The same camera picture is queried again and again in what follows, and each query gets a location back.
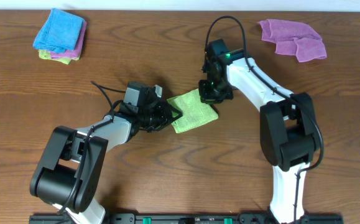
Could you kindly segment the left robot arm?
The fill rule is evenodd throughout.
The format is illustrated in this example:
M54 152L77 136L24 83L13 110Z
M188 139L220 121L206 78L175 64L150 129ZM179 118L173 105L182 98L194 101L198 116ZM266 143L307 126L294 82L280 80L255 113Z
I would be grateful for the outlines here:
M106 153L128 142L138 131L160 131L182 117L182 112L159 102L131 106L118 101L119 111L91 126L56 127L30 182L30 193L57 208L55 215L32 215L30 223L112 223L95 199Z

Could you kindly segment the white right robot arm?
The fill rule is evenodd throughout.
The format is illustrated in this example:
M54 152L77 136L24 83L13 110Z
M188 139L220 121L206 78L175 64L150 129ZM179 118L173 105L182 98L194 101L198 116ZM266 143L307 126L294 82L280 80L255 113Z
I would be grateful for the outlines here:
M312 99L281 87L241 50L206 50L202 70L201 102L231 100L237 88L258 109L260 144L274 174L270 212L277 223L299 223L305 171L321 145Z

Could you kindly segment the light green microfiber cloth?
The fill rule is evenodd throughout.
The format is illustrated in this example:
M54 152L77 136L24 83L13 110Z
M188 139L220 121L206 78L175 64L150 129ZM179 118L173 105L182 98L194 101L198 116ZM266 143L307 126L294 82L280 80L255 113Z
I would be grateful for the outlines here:
M199 89L169 98L167 102L182 112L182 117L172 123L177 134L198 128L219 118L210 105L201 102Z

